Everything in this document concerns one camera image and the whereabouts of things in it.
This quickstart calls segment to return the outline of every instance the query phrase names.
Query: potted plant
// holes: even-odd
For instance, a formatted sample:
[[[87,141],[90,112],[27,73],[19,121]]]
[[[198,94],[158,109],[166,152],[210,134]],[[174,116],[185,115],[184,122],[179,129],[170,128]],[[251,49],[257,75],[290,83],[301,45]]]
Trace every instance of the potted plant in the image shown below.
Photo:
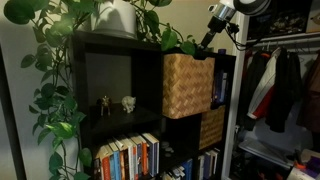
[[[34,102],[29,111],[38,116],[33,134],[38,134],[40,144],[53,134],[53,154],[49,160],[50,179],[88,179],[89,175],[79,171],[80,162],[91,166],[92,154],[88,148],[81,148],[78,127],[85,114],[78,111],[71,85],[71,59],[68,54],[70,39],[95,12],[95,6],[105,0],[9,0],[4,6],[5,17],[19,25],[33,23],[35,38],[39,43],[34,54],[27,54],[21,61],[21,68],[34,65],[43,72],[41,87],[34,91]],[[194,53],[194,40],[183,40],[182,35],[169,24],[160,23],[154,7],[163,7],[171,0],[130,0],[136,8],[138,39],[161,43],[162,50],[180,47],[186,54]],[[165,26],[161,33],[159,26]],[[69,167],[65,141],[75,138],[78,153],[75,167]]]

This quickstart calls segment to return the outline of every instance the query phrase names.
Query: closet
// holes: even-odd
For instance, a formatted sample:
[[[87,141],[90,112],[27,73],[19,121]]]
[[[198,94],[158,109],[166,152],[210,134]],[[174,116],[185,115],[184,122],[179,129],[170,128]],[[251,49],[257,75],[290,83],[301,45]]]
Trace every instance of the closet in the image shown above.
[[[242,43],[254,42],[254,40],[247,40],[249,17],[240,14],[237,17],[236,23],[240,25],[240,29],[243,29],[243,31],[238,34],[237,40]],[[272,52],[280,47],[286,49],[288,55],[290,53],[296,53],[298,55],[301,79],[304,84],[311,65],[318,57],[318,50],[320,50],[320,32],[297,33],[263,38],[258,44],[251,48],[251,55],[250,51],[235,51],[235,54],[237,54],[237,69],[234,81],[237,84],[234,84],[235,89],[232,103],[236,104],[234,108],[237,108],[237,113],[239,111],[238,105],[241,104],[241,102],[239,102],[239,99],[241,100],[239,95],[241,96],[240,89],[243,73],[245,73],[252,62],[252,57],[258,51],[267,51],[272,54]],[[288,118],[285,120],[284,132],[271,130],[270,126],[266,124],[266,118],[257,120],[252,130],[242,129],[243,127],[238,126],[238,114],[232,112],[232,115],[229,115],[227,134],[227,142],[229,143],[226,145],[226,151],[228,151],[228,153],[224,157],[225,165],[222,174],[224,174],[226,178],[234,179],[233,173],[235,169],[241,169],[239,163],[234,163],[237,157],[237,153],[234,151],[236,148],[246,152],[250,157],[261,159],[265,164],[270,163],[271,165],[281,167],[281,169],[285,171],[290,170],[293,165],[290,156],[293,155],[294,151],[296,149],[302,151],[303,149],[311,149],[313,147],[312,133],[308,129],[297,125],[302,103],[301,99],[295,101],[290,108]]]

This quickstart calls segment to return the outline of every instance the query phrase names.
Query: bookshelf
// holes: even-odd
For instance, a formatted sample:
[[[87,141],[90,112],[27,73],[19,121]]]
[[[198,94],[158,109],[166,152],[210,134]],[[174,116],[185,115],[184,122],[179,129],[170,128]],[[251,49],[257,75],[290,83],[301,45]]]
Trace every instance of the bookshelf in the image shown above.
[[[166,53],[177,53],[173,50]],[[166,157],[159,152],[159,174],[182,162],[196,158],[199,151],[201,114],[178,120],[162,115],[163,56],[157,44],[140,42],[107,35],[75,32],[72,38],[73,86],[80,111],[87,117],[81,122],[80,135],[83,147],[95,149],[107,138],[130,132],[151,132],[159,141],[169,141],[174,149]],[[226,105],[224,132],[227,128],[235,57],[211,52],[199,52],[196,59],[215,58],[215,71],[228,72],[226,100],[213,104],[212,109]],[[108,95],[112,100],[111,114],[101,116],[97,98]],[[123,111],[121,97],[136,97],[134,112]],[[222,141],[210,145],[219,147],[223,156]],[[91,168],[85,172],[92,174]]]

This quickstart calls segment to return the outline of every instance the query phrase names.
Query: wicker basket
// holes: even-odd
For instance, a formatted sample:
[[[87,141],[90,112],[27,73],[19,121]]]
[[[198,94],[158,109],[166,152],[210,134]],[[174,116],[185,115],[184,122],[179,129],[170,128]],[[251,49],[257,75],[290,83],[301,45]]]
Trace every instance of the wicker basket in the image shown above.
[[[221,141],[225,106],[202,113],[199,150]]]
[[[179,119],[210,110],[214,58],[195,60],[190,55],[164,56],[162,113]]]

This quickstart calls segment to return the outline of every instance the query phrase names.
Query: figurine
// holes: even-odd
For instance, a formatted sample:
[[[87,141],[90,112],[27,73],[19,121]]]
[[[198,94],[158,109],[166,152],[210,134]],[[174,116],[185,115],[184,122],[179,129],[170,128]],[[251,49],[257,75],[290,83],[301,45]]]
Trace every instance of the figurine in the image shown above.
[[[123,110],[127,113],[131,113],[135,108],[136,98],[131,96],[125,96],[122,98]]]
[[[108,108],[108,116],[110,116],[110,106],[111,106],[111,99],[107,96],[104,96],[101,99],[98,99],[97,104],[101,106],[101,116],[103,116],[104,108]]]

